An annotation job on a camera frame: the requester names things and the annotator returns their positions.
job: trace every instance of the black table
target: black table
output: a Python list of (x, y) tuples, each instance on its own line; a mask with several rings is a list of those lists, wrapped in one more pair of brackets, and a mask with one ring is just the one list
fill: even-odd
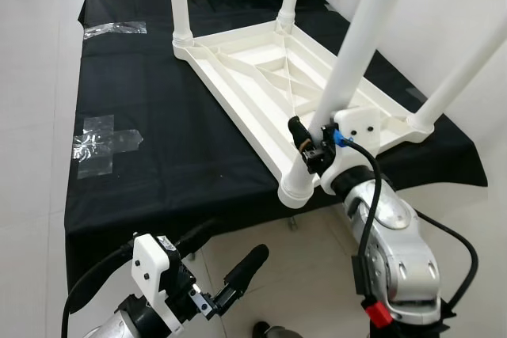
[[(281, 0), (189, 0), (195, 36), (276, 17)], [(349, 23), (324, 0), (299, 0), (297, 25), (337, 53)], [(65, 230), (67, 279), (77, 279), (132, 233), (176, 239), (211, 217), (215, 233), (314, 210), (339, 199), (316, 189), (308, 205), (284, 207), (278, 183), (190, 66), (173, 56), (170, 0), (85, 0), (85, 28), (145, 21), (147, 34), (107, 33), (83, 42), (74, 135), (86, 118), (114, 115), (116, 131), (136, 129), (138, 150), (115, 154), (112, 173), (77, 178), (71, 162)], [(381, 54), (366, 77), (410, 111), (424, 100)], [(474, 143), (441, 117), (424, 143), (379, 156), (398, 189), (435, 182), (487, 186)]]

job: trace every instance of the black cable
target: black cable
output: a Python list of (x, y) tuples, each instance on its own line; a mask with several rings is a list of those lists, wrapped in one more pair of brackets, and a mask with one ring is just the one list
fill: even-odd
[(361, 234), (361, 240), (359, 243), (359, 249), (357, 251), (358, 256), (364, 256), (366, 253), (366, 246), (368, 244), (368, 239), (370, 237), (370, 232), (372, 231), (373, 221), (375, 220), (375, 213), (377, 211), (377, 206), (379, 205), (380, 192), (382, 190), (382, 171), (380, 169), (379, 163), (370, 154), (365, 148), (356, 144), (353, 141), (342, 139), (343, 144), (349, 146), (353, 150), (356, 150), (360, 154), (366, 157), (368, 162), (373, 168), (373, 174), (375, 176), (375, 188), (373, 190), (373, 199), (372, 204), (370, 205), (370, 210), (368, 212), (368, 217), (366, 218), (366, 223), (364, 224), (363, 233)]
[(124, 245), (114, 253), (111, 253), (103, 260), (96, 263), (92, 268), (90, 268), (72, 287), (69, 295), (67, 296), (67, 300), (65, 301), (65, 306), (63, 307), (63, 316), (62, 316), (62, 338), (67, 338), (68, 329), (69, 329), (69, 316), (71, 315), (71, 304), (72, 298), (76, 294), (79, 287), (95, 272), (100, 271), (103, 266), (108, 264), (110, 261), (116, 260), (118, 256), (123, 256), (128, 250), (132, 249), (129, 245)]
[(470, 270), (468, 271), (467, 277), (465, 277), (464, 281), (461, 283), (461, 285), (459, 286), (456, 293), (454, 293), (454, 296), (452, 296), (451, 300), (448, 302), (448, 307), (450, 310), (452, 310), (452, 309), (454, 309), (456, 304), (459, 302), (459, 300), (465, 295), (465, 293), (467, 292), (472, 281), (474, 281), (474, 277), (477, 274), (477, 270), (478, 270), (477, 252), (475, 251), (474, 246), (465, 237), (459, 235), (454, 230), (437, 222), (436, 220), (431, 219), (428, 215), (424, 215), (418, 210), (416, 210), (416, 212), (417, 212), (417, 215), (419, 216), (419, 218), (425, 220), (427, 223), (434, 225), (435, 227), (446, 232), (447, 234), (455, 237), (458, 241), (460, 241), (467, 248), (468, 252), (470, 253), (471, 265), (470, 265)]

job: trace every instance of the white wall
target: white wall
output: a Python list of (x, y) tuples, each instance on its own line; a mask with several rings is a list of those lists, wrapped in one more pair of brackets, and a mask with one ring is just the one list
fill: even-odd
[[(351, 19), (359, 0), (327, 0)], [(501, 15), (506, 0), (400, 0), (379, 46), (428, 96), (481, 40)], [(403, 192), (426, 211), (468, 237), (480, 257), (478, 276), (449, 321), (448, 337), (507, 336), (502, 303), (507, 291), (507, 44), (446, 112), (474, 141), (490, 181), (488, 189), (431, 184)], [(444, 276), (444, 297), (463, 278), (469, 260), (463, 249), (437, 230), (425, 229)]]

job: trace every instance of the blue connector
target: blue connector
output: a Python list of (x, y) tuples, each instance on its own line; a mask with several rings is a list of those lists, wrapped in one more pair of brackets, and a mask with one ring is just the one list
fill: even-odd
[(333, 138), (334, 138), (334, 143), (337, 146), (340, 146), (341, 148), (345, 148), (347, 146), (346, 144), (343, 143), (344, 140), (349, 140), (351, 142), (354, 141), (352, 138), (347, 139), (344, 135), (341, 134), (341, 132), (339, 130), (334, 130)]

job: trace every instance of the black cloth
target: black cloth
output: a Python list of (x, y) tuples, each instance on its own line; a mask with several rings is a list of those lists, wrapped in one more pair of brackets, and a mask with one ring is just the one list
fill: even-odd
[[(281, 0), (189, 0), (195, 36), (271, 21)], [(297, 25), (337, 53), (349, 23), (324, 0), (299, 0)], [(77, 279), (137, 232), (176, 239), (211, 217), (216, 233), (314, 210), (339, 199), (316, 189), (308, 205), (284, 207), (278, 183), (215, 98), (173, 56), (170, 0), (85, 0), (85, 28), (145, 21), (147, 34), (106, 33), (83, 41), (74, 135), (86, 118), (114, 115), (115, 131), (136, 129), (139, 150), (114, 154), (112, 174), (77, 179), (71, 162), (65, 212), (67, 278)], [(366, 77), (415, 111), (415, 88), (381, 54)], [(434, 182), (486, 186), (473, 142), (447, 117), (422, 144), (379, 156), (396, 188)]]

